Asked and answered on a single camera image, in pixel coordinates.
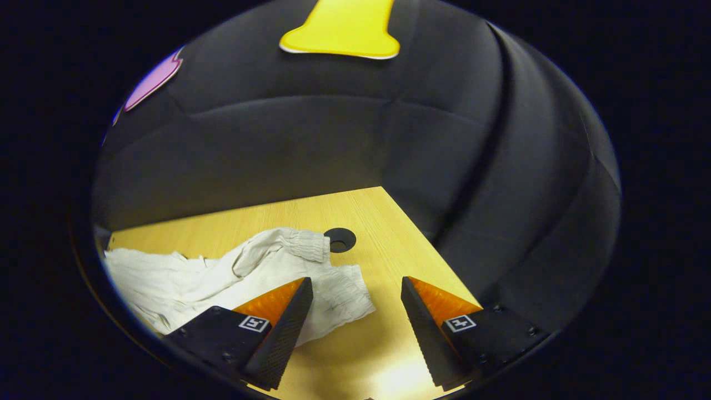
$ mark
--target white cloth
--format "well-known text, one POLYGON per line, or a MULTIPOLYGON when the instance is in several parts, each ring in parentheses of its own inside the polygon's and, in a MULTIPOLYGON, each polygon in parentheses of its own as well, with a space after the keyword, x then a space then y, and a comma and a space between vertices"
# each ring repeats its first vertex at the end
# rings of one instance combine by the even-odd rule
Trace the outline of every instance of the white cloth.
POLYGON ((124 300, 165 335, 209 307, 233 309, 306 276, 311 277, 314 300, 297 346, 375 311, 360 267, 333 267, 329 239, 322 233, 270 229, 220 259, 126 248, 105 255, 109 275, 124 300))

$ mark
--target yellow shape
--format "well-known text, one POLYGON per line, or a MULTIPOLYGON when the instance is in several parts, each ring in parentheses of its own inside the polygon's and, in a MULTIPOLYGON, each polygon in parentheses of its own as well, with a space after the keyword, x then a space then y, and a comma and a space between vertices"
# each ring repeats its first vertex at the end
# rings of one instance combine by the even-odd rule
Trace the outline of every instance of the yellow shape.
POLYGON ((304 25, 282 36, 279 47, 289 53, 393 58, 400 51, 387 33, 393 1, 319 0, 304 25))

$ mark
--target screw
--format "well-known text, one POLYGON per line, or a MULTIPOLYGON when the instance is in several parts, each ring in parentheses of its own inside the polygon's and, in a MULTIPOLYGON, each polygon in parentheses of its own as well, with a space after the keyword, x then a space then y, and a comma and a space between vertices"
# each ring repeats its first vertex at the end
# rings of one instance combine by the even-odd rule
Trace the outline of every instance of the screw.
POLYGON ((224 352, 223 361, 228 364, 232 364, 233 362, 235 362, 235 358, 230 353, 224 352))

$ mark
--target pink shape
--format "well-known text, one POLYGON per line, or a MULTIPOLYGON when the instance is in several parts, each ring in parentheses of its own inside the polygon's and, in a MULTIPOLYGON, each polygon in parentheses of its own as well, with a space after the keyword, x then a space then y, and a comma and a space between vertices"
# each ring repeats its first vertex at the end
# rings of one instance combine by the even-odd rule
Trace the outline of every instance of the pink shape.
POLYGON ((178 54, 180 54, 181 50, 183 49, 181 48, 171 54, 143 78, 133 93, 131 93, 129 99, 126 100, 124 110, 128 111, 136 107, 138 103, 158 90, 158 88, 164 85, 165 82, 168 82, 170 78, 178 72, 178 68, 180 68, 180 65, 183 63, 183 60, 178 58, 178 54))

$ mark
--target wooden tabletop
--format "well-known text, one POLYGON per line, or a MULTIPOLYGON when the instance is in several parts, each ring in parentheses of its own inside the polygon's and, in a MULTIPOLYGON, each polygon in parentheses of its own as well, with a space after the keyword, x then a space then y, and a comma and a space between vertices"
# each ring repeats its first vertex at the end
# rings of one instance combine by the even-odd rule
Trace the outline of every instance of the wooden tabletop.
POLYGON ((332 253, 331 263, 360 265, 376 311, 297 347, 279 389, 265 393, 283 400, 430 400, 450 392, 432 383, 400 301, 402 277, 411 275, 479 303, 382 187, 117 231, 109 249, 220 258, 256 233, 279 226, 354 232, 355 247, 332 253))

